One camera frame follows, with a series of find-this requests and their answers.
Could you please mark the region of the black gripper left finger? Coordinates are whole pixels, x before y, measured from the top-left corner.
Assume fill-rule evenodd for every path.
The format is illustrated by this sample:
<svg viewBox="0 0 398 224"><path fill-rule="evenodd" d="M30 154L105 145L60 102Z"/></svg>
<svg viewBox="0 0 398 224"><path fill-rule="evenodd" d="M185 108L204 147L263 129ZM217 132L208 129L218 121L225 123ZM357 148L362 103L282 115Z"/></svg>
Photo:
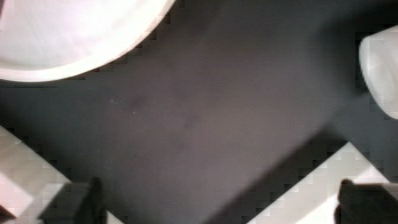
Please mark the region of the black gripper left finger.
<svg viewBox="0 0 398 224"><path fill-rule="evenodd" d="M64 185L39 220L42 224L106 224L105 193L98 178Z"/></svg>

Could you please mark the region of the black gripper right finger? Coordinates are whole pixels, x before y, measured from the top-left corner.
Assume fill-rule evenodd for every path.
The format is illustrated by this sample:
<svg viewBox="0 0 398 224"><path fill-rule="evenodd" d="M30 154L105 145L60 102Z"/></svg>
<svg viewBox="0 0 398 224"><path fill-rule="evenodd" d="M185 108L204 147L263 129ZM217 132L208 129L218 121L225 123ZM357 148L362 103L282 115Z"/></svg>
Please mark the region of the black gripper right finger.
<svg viewBox="0 0 398 224"><path fill-rule="evenodd" d="M341 181L334 224L398 224L398 183Z"/></svg>

